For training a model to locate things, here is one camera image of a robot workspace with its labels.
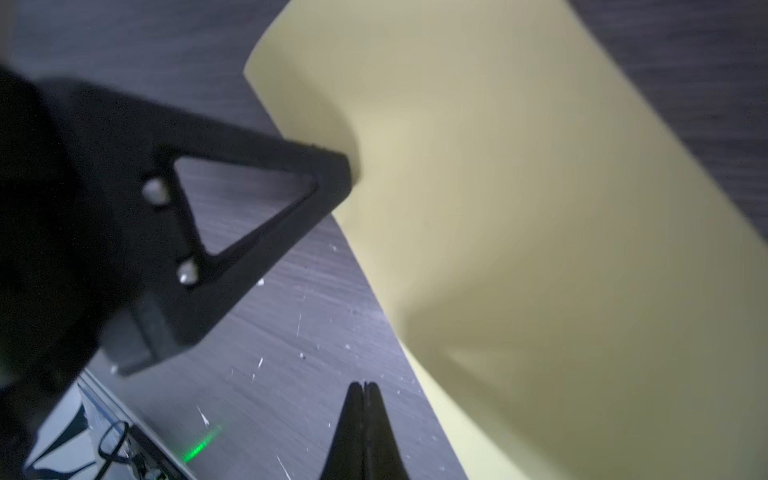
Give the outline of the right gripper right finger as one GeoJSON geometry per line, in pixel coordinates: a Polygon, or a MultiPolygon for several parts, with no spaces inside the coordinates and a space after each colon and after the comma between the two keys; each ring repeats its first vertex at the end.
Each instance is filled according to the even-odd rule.
{"type": "Polygon", "coordinates": [[[363,478],[409,479],[376,383],[363,387],[363,478]]]}

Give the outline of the yellow square paper sheet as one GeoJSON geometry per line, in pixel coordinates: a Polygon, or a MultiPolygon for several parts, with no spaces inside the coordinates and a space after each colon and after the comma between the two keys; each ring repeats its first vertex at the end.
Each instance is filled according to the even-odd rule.
{"type": "Polygon", "coordinates": [[[471,479],[763,479],[767,247],[562,1],[291,1],[245,77],[471,479]]]}

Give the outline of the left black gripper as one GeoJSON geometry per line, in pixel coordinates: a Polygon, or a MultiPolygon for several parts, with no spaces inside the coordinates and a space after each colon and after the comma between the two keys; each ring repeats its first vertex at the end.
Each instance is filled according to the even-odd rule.
{"type": "Polygon", "coordinates": [[[1,72],[1,475],[97,348],[128,376],[198,344],[351,192],[343,154],[73,79],[1,72]],[[182,157],[311,180],[208,253],[182,157]]]}

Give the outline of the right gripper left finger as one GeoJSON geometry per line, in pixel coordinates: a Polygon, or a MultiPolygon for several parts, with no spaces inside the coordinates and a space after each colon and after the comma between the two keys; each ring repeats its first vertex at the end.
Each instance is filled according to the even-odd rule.
{"type": "Polygon", "coordinates": [[[320,479],[363,479],[363,444],[364,390],[360,383],[353,382],[347,390],[320,479]]]}

